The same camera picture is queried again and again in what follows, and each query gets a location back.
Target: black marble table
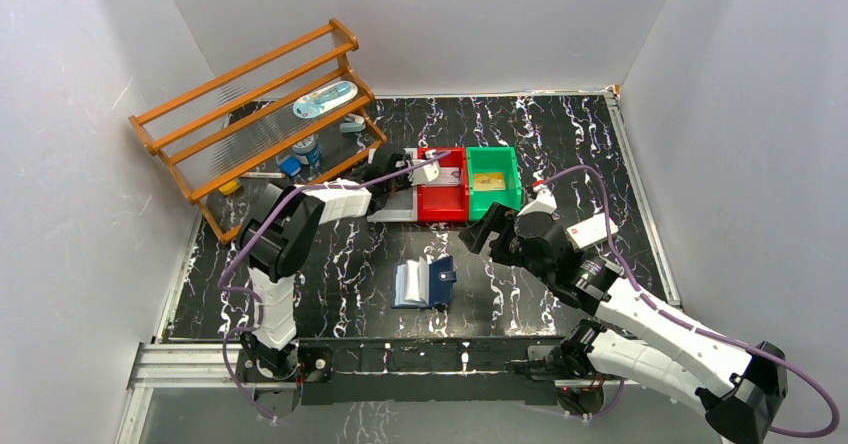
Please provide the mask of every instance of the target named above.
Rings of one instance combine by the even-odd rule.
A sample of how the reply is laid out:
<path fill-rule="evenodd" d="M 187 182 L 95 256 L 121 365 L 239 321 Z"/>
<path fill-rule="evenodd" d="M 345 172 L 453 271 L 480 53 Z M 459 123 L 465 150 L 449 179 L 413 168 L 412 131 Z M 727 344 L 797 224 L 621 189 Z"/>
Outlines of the black marble table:
<path fill-rule="evenodd" d="M 369 110 L 390 142 L 405 147 L 512 146 L 522 182 L 583 163 L 606 180 L 618 247 L 640 283 L 664 295 L 656 260 L 601 95 L 380 99 Z M 345 138 L 333 126 L 319 135 L 322 166 L 367 146 L 365 136 Z M 275 162 L 267 163 L 271 169 Z M 317 175 L 315 169 L 311 175 Z M 310 177 L 304 171 L 302 180 Z M 240 222 L 261 181 L 247 183 L 235 201 L 211 197 L 232 224 Z M 584 173 L 553 187 L 561 218 L 577 222 L 601 210 L 597 188 Z M 581 317 L 521 269 L 495 265 L 468 253 L 458 239 L 462 225 L 368 223 L 351 219 L 321 228 L 297 275 L 295 317 L 304 338 L 444 338 L 565 335 Z M 165 342 L 217 341 L 233 325 L 251 321 L 252 304 L 217 291 L 235 247 L 218 244 L 202 224 Z M 446 309 L 392 309 L 392 275 L 401 260 L 454 256 L 458 281 Z M 239 269 L 230 285 L 249 285 Z"/>

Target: wooden rack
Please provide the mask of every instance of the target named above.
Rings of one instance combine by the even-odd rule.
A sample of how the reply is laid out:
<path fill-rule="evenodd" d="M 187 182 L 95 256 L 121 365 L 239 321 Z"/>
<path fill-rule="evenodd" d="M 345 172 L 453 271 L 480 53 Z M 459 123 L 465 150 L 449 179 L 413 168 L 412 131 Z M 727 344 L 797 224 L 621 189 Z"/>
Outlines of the wooden rack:
<path fill-rule="evenodd" d="M 386 142 L 385 134 L 365 112 L 365 106 L 374 101 L 374 94 L 353 72 L 347 58 L 348 52 L 358 48 L 356 37 L 338 20 L 331 19 L 327 25 L 159 107 L 140 116 L 130 116 L 129 121 L 147 151 L 167 166 L 183 196 L 200 208 L 219 241 L 228 243 L 238 234 L 238 227 L 224 232 L 204 202 L 207 195 L 222 185 L 349 113 L 365 119 L 366 130 L 375 142 L 311 182 L 338 176 L 365 159 L 370 149 Z M 312 54 L 303 62 L 302 55 L 308 52 Z M 321 74 L 328 66 L 334 68 Z M 273 78 L 266 82 L 264 77 L 269 75 Z M 356 84 L 358 94 L 315 119 L 300 119 L 291 112 L 292 103 L 299 97 L 338 80 Z M 233 111 L 263 96 L 267 99 L 270 94 L 285 91 L 289 92 L 261 110 L 224 127 L 224 119 Z M 258 143 L 256 132 L 248 135 L 252 127 L 261 128 L 263 139 Z M 240 137 L 249 140 L 249 144 L 238 145 Z M 230 153 L 230 149 L 244 155 Z"/>

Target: wall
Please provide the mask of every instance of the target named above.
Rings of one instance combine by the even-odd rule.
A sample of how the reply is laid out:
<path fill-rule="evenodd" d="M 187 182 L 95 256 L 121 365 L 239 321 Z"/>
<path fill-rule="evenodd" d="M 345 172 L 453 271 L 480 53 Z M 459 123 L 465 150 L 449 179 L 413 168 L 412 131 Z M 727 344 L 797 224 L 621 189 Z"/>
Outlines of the wall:
<path fill-rule="evenodd" d="M 622 107 L 687 312 L 848 409 L 848 0 L 668 0 Z M 827 408 L 792 377 L 777 424 Z M 845 442 L 836 437 L 818 442 Z M 771 435 L 766 442 L 794 442 Z"/>
<path fill-rule="evenodd" d="M 173 0 L 0 0 L 3 442 L 113 442 L 194 211 L 126 117 L 211 78 Z"/>
<path fill-rule="evenodd" d="M 621 83 L 664 0 L 175 0 L 221 74 L 338 17 L 375 92 Z"/>

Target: purple cable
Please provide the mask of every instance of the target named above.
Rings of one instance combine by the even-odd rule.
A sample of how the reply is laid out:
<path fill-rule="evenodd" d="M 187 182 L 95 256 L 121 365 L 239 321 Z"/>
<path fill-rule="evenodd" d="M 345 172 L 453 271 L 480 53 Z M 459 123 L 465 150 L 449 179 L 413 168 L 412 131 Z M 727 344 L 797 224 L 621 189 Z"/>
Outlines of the purple cable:
<path fill-rule="evenodd" d="M 622 256 L 621 253 L 618 251 L 618 249 L 615 247 L 615 242 L 613 241 L 613 238 L 612 238 L 612 230 L 610 229 L 610 214 L 609 214 L 609 202 L 608 202 L 608 198 L 607 198 L 607 188 L 606 188 L 606 184 L 604 183 L 604 178 L 601 176 L 601 174 L 597 170 L 595 170 L 595 168 L 581 164 L 581 165 L 569 167 L 568 169 L 557 172 L 553 176 L 545 179 L 543 182 L 544 182 L 545 185 L 549 185 L 549 184 L 553 183 L 555 180 L 559 179 L 560 177 L 562 177 L 566 174 L 571 174 L 573 172 L 577 172 L 577 171 L 588 172 L 599 183 L 600 189 L 601 189 L 601 196 L 603 197 L 603 202 L 604 202 L 604 225 L 605 225 L 606 231 L 607 231 L 607 244 L 609 244 L 610 252 L 612 252 L 612 254 L 615 256 L 616 260 L 618 261 L 618 264 L 624 269 L 624 274 L 627 276 L 627 280 L 630 282 L 630 285 L 633 286 L 634 290 L 640 292 L 639 297 L 642 300 L 642 302 L 644 302 L 652 310 L 656 311 L 658 306 L 656 305 L 656 303 L 653 302 L 653 300 L 648 295 L 648 293 L 645 292 L 645 289 L 642 288 L 642 286 L 639 285 L 639 282 L 636 280 L 636 276 L 633 275 L 633 271 L 630 270 L 630 266 L 627 264 L 627 261 L 624 259 L 624 256 Z M 692 328 L 694 327 L 691 324 L 689 324 L 688 322 L 683 321 L 683 320 L 669 314 L 668 312 L 666 312 L 664 310 L 660 310 L 659 315 L 661 315 L 664 318 L 668 319 L 669 321 L 677 324 L 678 326 L 683 327 L 684 329 L 692 330 Z M 837 427 L 839 427 L 839 419 L 840 419 L 839 407 L 837 407 L 836 402 L 833 400 L 833 397 L 831 397 L 831 395 L 828 394 L 828 392 L 824 389 L 824 387 L 822 387 L 821 384 L 816 382 L 815 379 L 810 377 L 810 375 L 807 374 L 806 372 L 804 372 L 802 369 L 798 368 L 794 364 L 791 364 L 789 362 L 786 362 L 783 359 L 780 359 L 779 357 L 773 356 L 773 355 L 771 355 L 771 354 L 769 354 L 765 351 L 757 349 L 756 347 L 751 346 L 750 344 L 746 344 L 742 341 L 738 341 L 736 339 L 731 339 L 729 337 L 722 336 L 721 334 L 717 334 L 717 333 L 709 331 L 707 329 L 696 328 L 695 333 L 700 334 L 704 337 L 708 337 L 708 338 L 713 339 L 715 341 L 722 342 L 722 343 L 727 344 L 729 346 L 738 347 L 738 348 L 740 348 L 744 351 L 747 351 L 750 354 L 766 358 L 769 361 L 777 364 L 778 366 L 785 368 L 786 370 L 788 370 L 788 371 L 792 372 L 793 374 L 795 374 L 796 376 L 800 377 L 804 382 L 809 384 L 810 387 L 815 389 L 815 391 L 818 392 L 820 396 L 822 396 L 824 401 L 827 403 L 827 406 L 830 408 L 830 413 L 831 413 L 830 424 L 828 424 L 827 426 L 825 426 L 822 429 L 819 429 L 817 431 L 796 431 L 796 430 L 792 430 L 792 429 L 782 429 L 782 428 L 779 428 L 779 427 L 773 427 L 772 426 L 771 429 L 770 429 L 771 432 L 774 432 L 775 434 L 782 434 L 784 436 L 790 436 L 790 437 L 816 438 L 816 437 L 827 436 L 828 434 L 831 434 L 833 431 L 835 431 Z M 621 388 L 619 389 L 619 394 L 621 393 L 621 391 L 623 389 L 624 389 L 624 386 L 622 385 Z M 605 409 L 605 411 L 608 412 L 609 410 L 611 410 L 613 408 L 613 406 L 618 403 L 619 397 L 621 397 L 621 396 L 616 394 L 616 399 L 613 401 L 613 403 L 607 409 Z"/>
<path fill-rule="evenodd" d="M 255 305 L 259 306 L 259 314 L 256 318 L 256 326 L 240 326 L 230 329 L 230 331 L 224 335 L 222 347 L 224 352 L 224 366 L 226 366 L 227 368 L 227 373 L 229 373 L 230 378 L 233 380 L 236 387 L 238 387 L 239 391 L 241 391 L 241 393 L 244 394 L 245 397 L 247 397 L 247 399 L 253 404 L 253 407 L 255 407 L 256 410 L 259 411 L 260 414 L 262 414 L 262 416 L 271 420 L 276 420 L 277 418 L 273 412 L 265 408 L 265 406 L 263 406 L 262 404 L 259 404 L 259 402 L 257 402 L 253 398 L 253 395 L 250 393 L 250 391 L 248 391 L 247 388 L 244 387 L 244 384 L 242 384 L 241 381 L 238 379 L 238 376 L 236 376 L 235 370 L 233 369 L 233 366 L 230 363 L 230 359 L 227 356 L 227 344 L 229 343 L 231 338 L 233 338 L 236 334 L 240 332 L 253 332 L 258 329 L 260 325 L 262 325 L 262 318 L 264 317 L 264 310 L 262 308 L 262 297 L 256 291 L 248 289 L 246 287 L 226 286 L 225 282 L 227 281 L 227 279 L 229 279 L 235 274 L 236 268 L 238 268 L 239 264 L 244 261 L 244 258 L 247 256 L 250 250 L 253 249 L 253 246 L 256 245 L 256 243 L 259 241 L 259 238 L 262 237 L 262 234 L 264 234 L 265 231 L 268 230 L 268 228 L 271 226 L 271 223 L 274 222 L 275 219 L 277 219 L 277 216 L 279 216 L 281 212 L 283 212 L 283 209 L 285 209 L 286 205 L 291 202 L 294 196 L 300 194 L 301 192 L 321 189 L 362 189 L 364 187 L 373 186 L 374 184 L 379 184 L 381 182 L 388 181 L 389 179 L 394 179 L 404 174 L 409 174 L 416 169 L 424 167 L 428 164 L 432 164 L 438 161 L 439 159 L 443 159 L 449 155 L 450 151 L 440 152 L 434 157 L 419 162 L 418 164 L 401 169 L 399 171 L 392 172 L 390 174 L 386 174 L 385 176 L 380 176 L 368 182 L 363 182 L 362 184 L 356 184 L 352 186 L 345 186 L 341 184 L 311 184 L 295 188 L 294 191 L 288 193 L 285 197 L 283 197 L 283 200 L 280 201 L 279 204 L 277 204 L 277 207 L 275 207 L 274 210 L 271 211 L 270 214 L 268 214 L 268 217 L 265 219 L 264 222 L 262 222 L 262 225 L 259 226 L 259 229 L 256 230 L 256 233 L 253 235 L 253 237 L 251 237 L 250 240 L 247 241 L 247 244 L 242 247 L 241 251 L 236 253 L 235 257 L 233 257 L 233 260 L 230 261 L 230 264 L 221 273 L 221 277 L 220 279 L 218 279 L 218 289 L 221 292 L 235 292 L 247 294 L 248 296 L 252 297 L 253 300 L 256 302 Z"/>

